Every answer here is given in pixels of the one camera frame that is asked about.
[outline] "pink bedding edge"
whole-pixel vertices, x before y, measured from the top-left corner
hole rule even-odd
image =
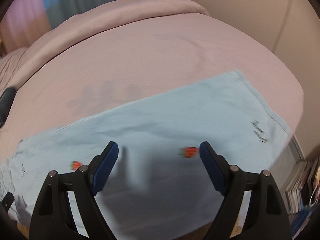
[[[40,37],[23,54],[14,51],[0,61],[0,71],[4,66],[7,69],[4,76],[0,72],[0,93],[6,87],[19,89],[52,58],[97,33],[148,18],[183,13],[209,15],[190,0],[118,0],[75,15]]]

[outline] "ribbed blue rubber pad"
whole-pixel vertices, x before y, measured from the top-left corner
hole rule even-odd
[[[95,196],[99,191],[103,190],[113,166],[119,155],[119,147],[116,143],[112,145],[104,159],[101,161],[100,166],[92,178],[91,193]]]
[[[200,144],[199,154],[215,190],[219,191],[223,196],[225,196],[227,194],[227,188],[225,187],[223,173],[221,172],[219,166],[215,162],[204,142]]]

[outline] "blue gripper pad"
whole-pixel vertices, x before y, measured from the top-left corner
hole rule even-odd
[[[119,155],[119,147],[115,142],[110,142],[104,149],[99,158],[95,161],[91,171],[92,174],[91,181],[91,193],[95,196],[99,191],[103,190],[104,185],[109,178],[113,166]]]
[[[217,164],[216,160],[210,153],[209,149],[207,148],[208,145],[208,142],[203,142],[202,144],[200,144],[200,158],[202,160],[202,163],[204,164],[205,169],[207,170],[207,173],[211,179],[211,182],[215,190],[219,191],[223,196],[226,196],[227,188],[225,186],[225,176],[222,170],[219,168],[219,165]]]

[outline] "bed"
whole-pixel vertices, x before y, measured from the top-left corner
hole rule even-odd
[[[0,129],[1,162],[21,140],[41,132],[233,70],[290,128],[283,147],[303,111],[300,84],[274,54],[188,0],[102,4],[12,51],[0,69],[0,91],[17,89]],[[183,234],[201,223],[183,228]]]

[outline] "wall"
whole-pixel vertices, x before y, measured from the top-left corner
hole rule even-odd
[[[304,93],[296,138],[305,156],[320,143],[320,19],[308,0],[194,0],[257,40],[291,70]]]

